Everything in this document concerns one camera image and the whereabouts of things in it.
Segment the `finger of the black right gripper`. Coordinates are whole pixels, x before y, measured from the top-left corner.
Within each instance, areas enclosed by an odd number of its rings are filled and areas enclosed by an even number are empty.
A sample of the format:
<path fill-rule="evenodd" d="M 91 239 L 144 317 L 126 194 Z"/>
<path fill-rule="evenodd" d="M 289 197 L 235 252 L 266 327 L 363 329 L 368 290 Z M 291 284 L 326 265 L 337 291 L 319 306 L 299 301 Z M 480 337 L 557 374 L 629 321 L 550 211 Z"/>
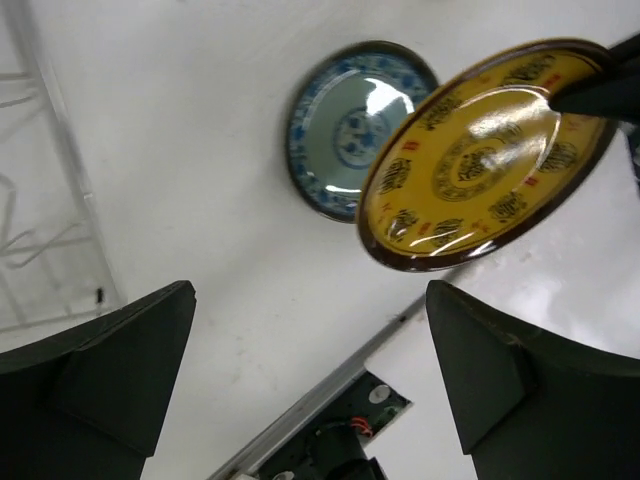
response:
<path fill-rule="evenodd" d="M 549 101 L 560 113 L 639 122 L 639 33 L 614 45 L 611 71 L 572 84 Z"/>

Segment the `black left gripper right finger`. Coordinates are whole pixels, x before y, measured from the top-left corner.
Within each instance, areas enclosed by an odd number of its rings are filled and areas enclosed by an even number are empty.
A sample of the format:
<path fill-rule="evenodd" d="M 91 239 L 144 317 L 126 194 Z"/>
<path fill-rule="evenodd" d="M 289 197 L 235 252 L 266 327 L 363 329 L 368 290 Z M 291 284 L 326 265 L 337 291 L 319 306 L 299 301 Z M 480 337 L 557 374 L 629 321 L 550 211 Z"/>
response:
<path fill-rule="evenodd" d="M 464 454 L 480 479 L 636 479 L 639 362 L 434 280 L 426 313 Z"/>

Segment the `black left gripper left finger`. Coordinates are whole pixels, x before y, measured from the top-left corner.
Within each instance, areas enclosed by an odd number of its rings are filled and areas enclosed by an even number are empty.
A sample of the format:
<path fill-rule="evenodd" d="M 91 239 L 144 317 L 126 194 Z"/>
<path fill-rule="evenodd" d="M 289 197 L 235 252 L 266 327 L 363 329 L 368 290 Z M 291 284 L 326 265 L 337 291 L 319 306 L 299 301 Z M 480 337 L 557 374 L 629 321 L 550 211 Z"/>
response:
<path fill-rule="evenodd" d="M 1 355 L 4 479 L 138 479 L 155 453 L 195 314 L 176 281 Z"/>

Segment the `yellow patterned plate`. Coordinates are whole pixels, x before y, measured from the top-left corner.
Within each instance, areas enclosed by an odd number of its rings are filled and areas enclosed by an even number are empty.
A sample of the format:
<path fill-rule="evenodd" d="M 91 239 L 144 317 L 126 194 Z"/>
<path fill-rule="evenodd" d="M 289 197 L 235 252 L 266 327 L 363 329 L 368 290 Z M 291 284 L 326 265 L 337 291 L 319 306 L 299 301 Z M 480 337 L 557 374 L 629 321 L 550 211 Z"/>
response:
<path fill-rule="evenodd" d="M 367 253 L 429 272 L 498 250 L 549 217 L 611 144 L 611 120 L 552 110 L 566 87 L 615 67 L 596 43 L 519 45 L 461 72 L 424 100 L 369 170 L 356 214 Z"/>

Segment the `blue patterned plate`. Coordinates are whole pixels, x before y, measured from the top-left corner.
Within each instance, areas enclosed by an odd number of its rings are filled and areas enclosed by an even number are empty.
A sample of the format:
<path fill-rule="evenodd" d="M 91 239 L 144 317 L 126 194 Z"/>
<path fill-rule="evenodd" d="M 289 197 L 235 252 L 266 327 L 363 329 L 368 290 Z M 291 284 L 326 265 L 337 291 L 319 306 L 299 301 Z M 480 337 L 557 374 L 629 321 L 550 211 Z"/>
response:
<path fill-rule="evenodd" d="M 380 149 L 437 86 L 428 63 L 397 43 L 359 42 L 322 60 L 301 81 L 284 124 L 286 166 L 302 199 L 353 222 Z"/>

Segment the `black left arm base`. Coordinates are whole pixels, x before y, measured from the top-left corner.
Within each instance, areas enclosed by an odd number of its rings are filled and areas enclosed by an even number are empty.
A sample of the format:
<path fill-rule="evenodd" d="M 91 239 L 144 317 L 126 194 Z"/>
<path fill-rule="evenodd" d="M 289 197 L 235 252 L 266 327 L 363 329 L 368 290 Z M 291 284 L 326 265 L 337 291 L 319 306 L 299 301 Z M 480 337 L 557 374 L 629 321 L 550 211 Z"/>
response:
<path fill-rule="evenodd" d="M 351 380 L 252 476 L 258 479 L 385 479 L 368 446 L 413 402 L 374 374 Z"/>

